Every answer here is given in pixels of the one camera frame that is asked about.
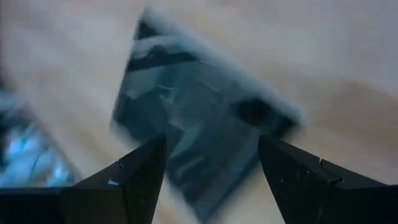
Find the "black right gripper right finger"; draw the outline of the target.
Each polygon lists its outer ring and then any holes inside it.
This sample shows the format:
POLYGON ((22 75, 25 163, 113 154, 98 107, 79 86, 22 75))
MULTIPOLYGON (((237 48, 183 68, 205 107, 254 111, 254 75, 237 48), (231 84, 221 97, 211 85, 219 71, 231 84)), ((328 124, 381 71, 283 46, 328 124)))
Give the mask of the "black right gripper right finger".
POLYGON ((398 185, 386 185, 262 135, 262 169, 286 224, 398 224, 398 185))

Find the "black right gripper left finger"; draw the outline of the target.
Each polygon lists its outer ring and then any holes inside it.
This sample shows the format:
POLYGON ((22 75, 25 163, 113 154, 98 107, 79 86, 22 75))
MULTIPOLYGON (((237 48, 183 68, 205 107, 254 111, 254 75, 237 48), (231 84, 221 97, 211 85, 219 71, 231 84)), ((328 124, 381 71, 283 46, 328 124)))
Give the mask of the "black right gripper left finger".
POLYGON ((61 193, 66 224, 151 224, 167 143, 153 138, 61 193))

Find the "blue jewel case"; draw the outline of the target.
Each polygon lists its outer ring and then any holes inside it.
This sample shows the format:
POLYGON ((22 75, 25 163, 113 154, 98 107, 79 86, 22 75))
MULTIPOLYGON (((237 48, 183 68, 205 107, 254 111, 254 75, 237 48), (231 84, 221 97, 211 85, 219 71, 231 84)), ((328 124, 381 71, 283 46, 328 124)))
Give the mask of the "blue jewel case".
POLYGON ((59 187, 77 180, 67 160, 25 114, 19 99, 0 89, 0 188, 59 187))

